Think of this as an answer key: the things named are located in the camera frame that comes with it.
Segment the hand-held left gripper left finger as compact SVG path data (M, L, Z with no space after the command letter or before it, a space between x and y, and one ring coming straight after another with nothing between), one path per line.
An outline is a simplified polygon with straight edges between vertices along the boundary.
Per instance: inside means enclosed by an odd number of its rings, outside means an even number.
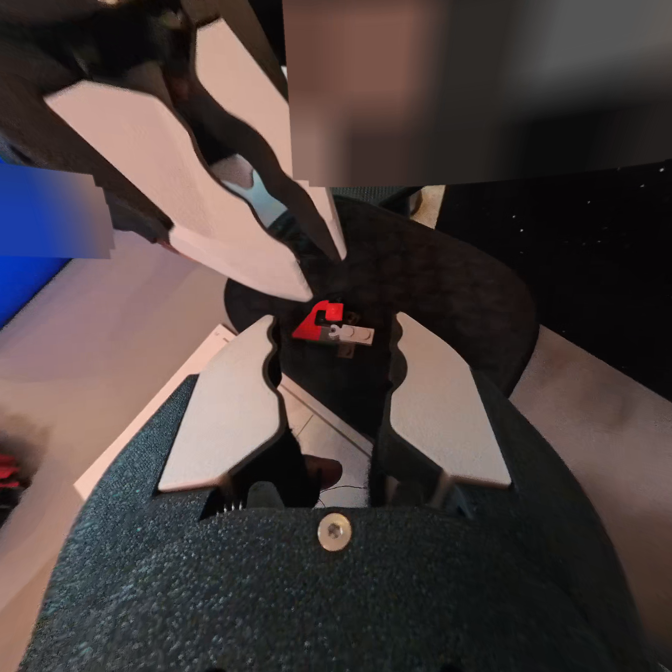
M159 492L230 488L288 427L270 364L278 354L266 315L225 345L197 378L157 484Z

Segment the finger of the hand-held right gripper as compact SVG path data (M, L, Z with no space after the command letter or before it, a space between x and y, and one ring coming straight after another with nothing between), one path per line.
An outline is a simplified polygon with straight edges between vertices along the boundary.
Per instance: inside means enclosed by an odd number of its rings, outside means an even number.
M248 178L283 204L286 214L333 262L347 247L332 197L324 188L297 183L292 168L288 102L229 25L219 19L198 28L189 72L179 82L180 161L188 176L180 191L179 252L198 262L297 262L289 243L276 241L247 200L253 187L231 188ZM195 120L243 159L240 177L218 175L204 162Z
M206 170L163 102L88 81L45 101L170 219L176 251L259 292L297 302L313 297L295 255Z

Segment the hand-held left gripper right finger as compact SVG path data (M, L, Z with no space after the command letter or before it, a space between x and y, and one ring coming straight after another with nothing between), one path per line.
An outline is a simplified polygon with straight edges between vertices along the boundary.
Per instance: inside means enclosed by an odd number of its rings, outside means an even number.
M390 380L378 435L387 475L423 490L453 483L511 486L471 367L406 313L393 320Z

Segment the small red grey brick assembly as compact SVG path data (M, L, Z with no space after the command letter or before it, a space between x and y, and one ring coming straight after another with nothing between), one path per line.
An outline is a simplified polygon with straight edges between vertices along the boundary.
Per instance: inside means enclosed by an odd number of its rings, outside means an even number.
M335 348L341 359L354 358L358 347L374 344L375 331L360 323L357 312L345 308L342 302L321 300L293 330L293 340Z

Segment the white instruction booklet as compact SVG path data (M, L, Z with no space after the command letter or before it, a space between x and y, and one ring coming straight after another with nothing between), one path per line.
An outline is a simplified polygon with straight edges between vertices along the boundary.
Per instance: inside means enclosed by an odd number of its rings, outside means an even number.
M224 325L218 325L199 344L130 425L75 481L74 489L80 500L84 502L88 499L114 459L181 382L191 374L200 373L209 360L234 338L233 333ZM337 460L342 466L340 480L323 492L319 505L350 508L365 505L365 481L372 453L371 441L342 421L288 376L283 376L279 391L285 401L290 428L302 452Z

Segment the black foam seat cushion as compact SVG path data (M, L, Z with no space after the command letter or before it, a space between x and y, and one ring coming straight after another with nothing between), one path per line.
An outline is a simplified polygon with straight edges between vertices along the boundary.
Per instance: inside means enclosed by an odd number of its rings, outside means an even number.
M539 335L532 295L508 267L442 232L386 209L334 197L348 248L339 264L300 247L314 291L307 303L276 298L227 280L226 314L237 332L264 315L280 328L281 371L340 420L376 436L389 390L392 318L406 313L457 350L467 364L510 397ZM329 344L292 332L321 300L341 302L373 344L341 358Z

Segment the blue plastic bin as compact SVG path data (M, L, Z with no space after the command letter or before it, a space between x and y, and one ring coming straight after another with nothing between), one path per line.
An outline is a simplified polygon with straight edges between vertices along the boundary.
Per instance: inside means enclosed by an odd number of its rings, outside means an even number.
M1 329L7 326L72 259L1 257Z

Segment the dark cloth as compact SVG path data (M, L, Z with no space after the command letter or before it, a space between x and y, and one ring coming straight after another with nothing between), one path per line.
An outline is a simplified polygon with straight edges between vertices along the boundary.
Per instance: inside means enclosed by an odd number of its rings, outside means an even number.
M671 160L446 187L436 226L511 268L539 322L671 399Z

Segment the red toy brick car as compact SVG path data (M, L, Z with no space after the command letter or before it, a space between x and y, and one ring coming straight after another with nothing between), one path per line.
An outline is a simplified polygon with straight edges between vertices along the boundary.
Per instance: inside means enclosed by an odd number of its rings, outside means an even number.
M16 458L1 454L1 526L20 504L31 484L31 476L22 471Z

